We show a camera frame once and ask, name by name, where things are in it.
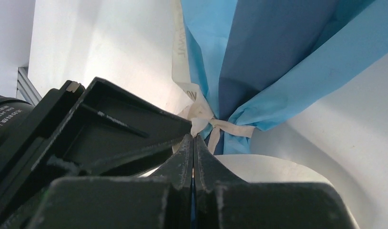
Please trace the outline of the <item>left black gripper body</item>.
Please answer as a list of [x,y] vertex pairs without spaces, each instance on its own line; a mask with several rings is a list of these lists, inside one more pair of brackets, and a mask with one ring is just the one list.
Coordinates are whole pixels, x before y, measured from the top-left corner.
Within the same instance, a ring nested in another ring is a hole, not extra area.
[[102,79],[66,81],[37,105],[0,95],[0,225],[26,221],[65,176],[133,176],[159,166],[191,122]]

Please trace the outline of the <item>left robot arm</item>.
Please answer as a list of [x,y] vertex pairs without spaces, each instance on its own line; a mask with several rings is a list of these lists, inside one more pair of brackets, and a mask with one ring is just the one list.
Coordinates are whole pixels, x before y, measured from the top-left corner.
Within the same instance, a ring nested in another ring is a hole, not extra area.
[[130,176],[163,163],[191,122],[102,79],[37,105],[0,95],[0,229],[24,228],[61,177]]

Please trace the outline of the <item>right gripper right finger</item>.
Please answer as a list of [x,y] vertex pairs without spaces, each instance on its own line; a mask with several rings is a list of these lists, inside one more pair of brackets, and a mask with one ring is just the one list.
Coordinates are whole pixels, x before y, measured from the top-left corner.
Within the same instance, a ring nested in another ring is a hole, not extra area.
[[249,183],[193,140],[199,229],[353,229],[340,195],[322,182]]

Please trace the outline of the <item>blue wrapping paper sheet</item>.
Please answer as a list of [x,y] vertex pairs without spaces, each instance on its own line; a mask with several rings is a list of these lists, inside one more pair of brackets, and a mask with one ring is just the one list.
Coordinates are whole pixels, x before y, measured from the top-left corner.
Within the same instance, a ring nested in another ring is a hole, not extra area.
[[194,117],[210,152],[270,130],[388,53],[388,0],[182,0]]

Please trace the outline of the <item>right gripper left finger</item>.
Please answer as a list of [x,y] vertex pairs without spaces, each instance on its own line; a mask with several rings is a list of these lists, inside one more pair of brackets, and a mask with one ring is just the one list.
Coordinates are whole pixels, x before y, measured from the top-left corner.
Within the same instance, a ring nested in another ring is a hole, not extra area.
[[54,180],[30,229],[189,229],[193,138],[147,177]]

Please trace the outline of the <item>cream ribbon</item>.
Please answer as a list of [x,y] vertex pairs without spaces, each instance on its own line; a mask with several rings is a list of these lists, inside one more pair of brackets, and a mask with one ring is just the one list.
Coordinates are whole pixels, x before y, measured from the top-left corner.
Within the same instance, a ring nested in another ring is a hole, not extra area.
[[172,13],[174,17],[172,80],[193,101],[179,113],[180,117],[192,122],[191,135],[196,137],[208,125],[212,125],[213,129],[210,132],[210,138],[207,144],[211,154],[214,153],[220,140],[221,130],[234,136],[251,138],[254,131],[253,126],[238,126],[227,121],[216,119],[199,85],[191,82],[183,11],[179,0],[172,1]]

